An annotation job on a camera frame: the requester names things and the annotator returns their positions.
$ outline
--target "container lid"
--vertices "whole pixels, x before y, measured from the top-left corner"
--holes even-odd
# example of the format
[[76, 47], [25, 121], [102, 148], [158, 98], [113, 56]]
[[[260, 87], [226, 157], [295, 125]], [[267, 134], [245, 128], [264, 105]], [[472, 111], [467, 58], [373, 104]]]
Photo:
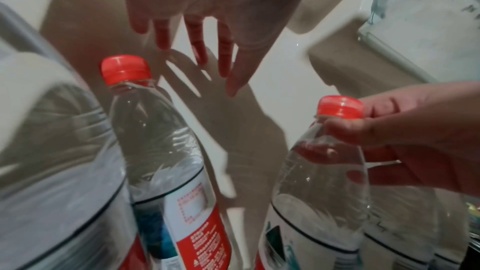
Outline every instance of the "container lid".
[[101, 75], [107, 86], [121, 82], [147, 80], [152, 78], [149, 64], [145, 59], [134, 55], [116, 55], [102, 60]]
[[361, 119], [364, 116], [364, 104], [352, 97], [341, 95], [325, 96], [318, 102], [316, 114], [335, 116], [348, 120]]

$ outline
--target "blue label section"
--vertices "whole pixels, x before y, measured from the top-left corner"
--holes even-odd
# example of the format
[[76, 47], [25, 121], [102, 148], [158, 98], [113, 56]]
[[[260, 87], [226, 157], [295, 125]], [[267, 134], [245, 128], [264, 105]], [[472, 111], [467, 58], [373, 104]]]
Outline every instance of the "blue label section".
[[146, 243], [148, 252], [153, 258], [164, 260], [178, 256], [174, 242], [157, 205], [142, 206], [141, 208], [136, 206], [135, 215], [138, 229]]

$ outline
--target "human hand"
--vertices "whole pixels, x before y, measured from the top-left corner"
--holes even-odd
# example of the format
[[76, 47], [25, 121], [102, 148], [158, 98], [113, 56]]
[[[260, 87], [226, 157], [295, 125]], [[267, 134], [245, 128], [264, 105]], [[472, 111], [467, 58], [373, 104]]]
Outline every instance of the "human hand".
[[364, 119], [326, 132], [363, 147], [371, 185], [428, 186], [480, 196], [480, 81], [405, 87], [362, 99]]
[[[182, 14], [197, 64], [208, 61], [203, 20], [218, 20], [218, 72], [234, 97], [246, 85], [280, 35], [300, 0], [126, 0], [132, 28], [144, 34], [153, 21], [160, 49], [171, 44], [170, 18]], [[232, 65], [234, 44], [238, 53]]]

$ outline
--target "red label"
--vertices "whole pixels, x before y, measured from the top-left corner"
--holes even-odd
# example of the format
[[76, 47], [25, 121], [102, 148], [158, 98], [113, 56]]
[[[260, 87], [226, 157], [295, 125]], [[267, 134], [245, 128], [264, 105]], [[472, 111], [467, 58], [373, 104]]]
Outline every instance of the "red label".
[[260, 254], [258, 252], [256, 253], [254, 270], [265, 270], [264, 264], [262, 264], [262, 260], [260, 259]]
[[187, 269], [227, 270], [232, 256], [219, 206], [215, 205], [208, 219], [190, 236], [177, 242]]
[[151, 270], [151, 267], [150, 260], [145, 256], [144, 248], [137, 236], [118, 270]]

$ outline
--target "red cap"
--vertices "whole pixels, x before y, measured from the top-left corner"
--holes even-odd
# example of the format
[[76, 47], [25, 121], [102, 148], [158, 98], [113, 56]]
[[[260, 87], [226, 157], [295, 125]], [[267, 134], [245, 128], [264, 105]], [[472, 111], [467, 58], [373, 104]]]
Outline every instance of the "red cap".
[[347, 96], [325, 96], [318, 102], [316, 114], [347, 120], [361, 119], [364, 117], [364, 104], [358, 99]]
[[100, 70], [107, 86], [152, 78], [147, 61], [134, 55], [107, 57], [102, 60]]

